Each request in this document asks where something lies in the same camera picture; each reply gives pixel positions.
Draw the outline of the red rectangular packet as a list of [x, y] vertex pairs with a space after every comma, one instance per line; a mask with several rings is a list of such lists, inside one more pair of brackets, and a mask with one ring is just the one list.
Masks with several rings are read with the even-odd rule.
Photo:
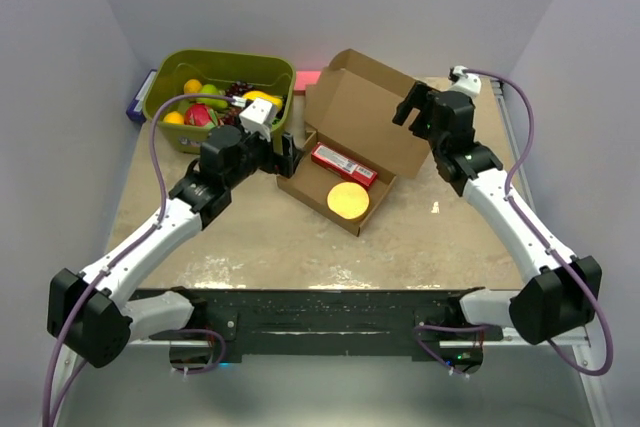
[[311, 151], [313, 163], [342, 178], [369, 190], [377, 180], [378, 173], [367, 166], [347, 157], [324, 143], [318, 142]]

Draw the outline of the large cardboard box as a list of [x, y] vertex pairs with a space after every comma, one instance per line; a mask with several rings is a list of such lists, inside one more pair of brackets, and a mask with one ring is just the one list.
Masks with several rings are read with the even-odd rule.
[[[347, 232], [360, 235], [396, 179], [415, 178], [430, 154], [428, 143], [392, 122], [397, 105], [414, 83], [413, 77], [356, 50], [338, 53], [315, 84], [321, 108], [317, 131], [307, 133], [303, 160], [293, 177], [277, 178], [278, 187]], [[362, 218], [350, 221], [329, 210], [327, 194], [343, 179], [312, 162], [311, 151], [318, 142], [378, 173]]]

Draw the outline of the orange round sponge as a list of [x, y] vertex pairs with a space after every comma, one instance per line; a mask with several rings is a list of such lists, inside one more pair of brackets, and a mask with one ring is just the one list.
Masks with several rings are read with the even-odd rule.
[[326, 203], [329, 210], [339, 217], [355, 221], [367, 213], [370, 197], [361, 185], [354, 182], [341, 182], [330, 189]]

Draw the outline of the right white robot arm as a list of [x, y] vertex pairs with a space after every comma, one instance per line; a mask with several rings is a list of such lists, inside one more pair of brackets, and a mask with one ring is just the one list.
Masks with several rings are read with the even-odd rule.
[[512, 186], [494, 152], [475, 139], [471, 95], [454, 87], [439, 91], [417, 81], [396, 109], [393, 122], [426, 140], [441, 178], [491, 227], [518, 268], [519, 291], [474, 288], [445, 316], [448, 333], [469, 339], [481, 325], [509, 327], [526, 342], [552, 340], [595, 317], [602, 269], [559, 241]]

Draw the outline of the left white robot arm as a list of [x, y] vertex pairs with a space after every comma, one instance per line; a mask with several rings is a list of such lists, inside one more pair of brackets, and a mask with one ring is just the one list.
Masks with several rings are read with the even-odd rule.
[[63, 269], [51, 280], [47, 330], [55, 347], [68, 347], [101, 368], [135, 340], [168, 331], [185, 339], [200, 337], [207, 327], [205, 301], [184, 288], [141, 300], [133, 299], [134, 292], [231, 204], [233, 188], [257, 171], [289, 178], [302, 157], [289, 133], [276, 148], [242, 127], [214, 129], [141, 227], [80, 272]]

